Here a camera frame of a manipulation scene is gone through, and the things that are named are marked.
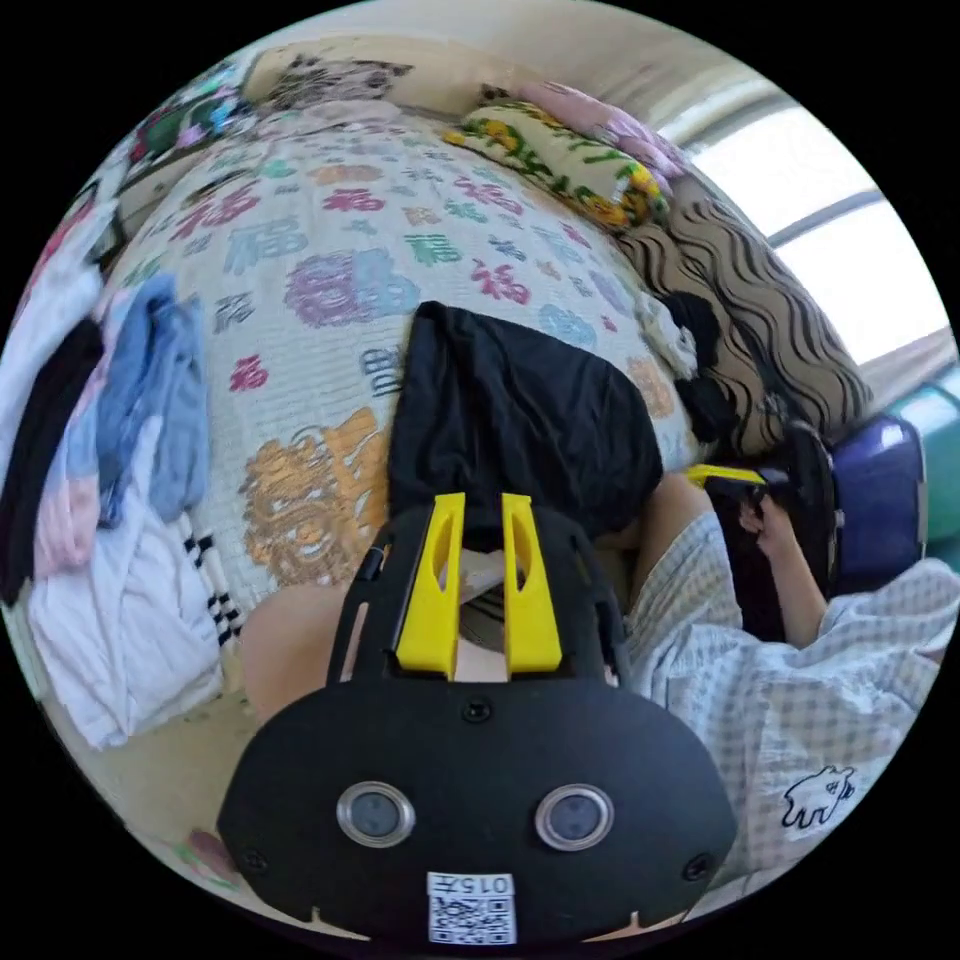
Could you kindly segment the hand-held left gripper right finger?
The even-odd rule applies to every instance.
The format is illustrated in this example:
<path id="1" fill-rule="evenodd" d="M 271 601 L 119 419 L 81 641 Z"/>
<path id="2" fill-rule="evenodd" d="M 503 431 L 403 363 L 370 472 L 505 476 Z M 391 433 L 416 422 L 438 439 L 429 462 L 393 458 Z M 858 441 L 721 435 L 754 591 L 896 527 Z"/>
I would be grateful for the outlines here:
<path id="1" fill-rule="evenodd" d="M 509 671 L 555 671 L 562 647 L 531 499 L 502 497 L 504 650 Z"/>

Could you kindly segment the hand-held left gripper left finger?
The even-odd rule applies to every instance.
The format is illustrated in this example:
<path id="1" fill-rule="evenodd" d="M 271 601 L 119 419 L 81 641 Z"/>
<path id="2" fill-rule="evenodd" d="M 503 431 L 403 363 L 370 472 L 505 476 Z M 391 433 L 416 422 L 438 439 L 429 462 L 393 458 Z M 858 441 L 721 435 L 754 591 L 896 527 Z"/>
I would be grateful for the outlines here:
<path id="1" fill-rule="evenodd" d="M 462 492 L 434 499 L 395 648 L 406 672 L 456 670 L 465 507 Z"/>

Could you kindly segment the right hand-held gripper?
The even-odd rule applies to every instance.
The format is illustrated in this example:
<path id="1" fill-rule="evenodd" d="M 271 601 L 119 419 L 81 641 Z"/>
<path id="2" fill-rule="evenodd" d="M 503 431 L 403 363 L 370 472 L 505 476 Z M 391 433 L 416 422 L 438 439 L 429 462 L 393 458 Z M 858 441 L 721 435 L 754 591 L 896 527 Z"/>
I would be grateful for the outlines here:
<path id="1" fill-rule="evenodd" d="M 715 501 L 758 505 L 771 497 L 787 511 L 821 592 L 833 591 L 841 511 L 830 450 L 811 426 L 788 422 L 781 445 L 752 466 L 698 464 L 685 475 Z"/>

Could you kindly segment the person's right hand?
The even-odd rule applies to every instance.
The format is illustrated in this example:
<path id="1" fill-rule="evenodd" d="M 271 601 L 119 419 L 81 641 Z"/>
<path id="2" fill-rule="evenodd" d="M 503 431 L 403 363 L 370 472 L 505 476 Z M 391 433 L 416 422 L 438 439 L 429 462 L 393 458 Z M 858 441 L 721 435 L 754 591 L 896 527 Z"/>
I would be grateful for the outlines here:
<path id="1" fill-rule="evenodd" d="M 755 537 L 775 576 L 799 575 L 807 570 L 792 521 L 787 511 L 771 497 L 765 496 L 758 505 L 742 503 L 739 522 Z"/>

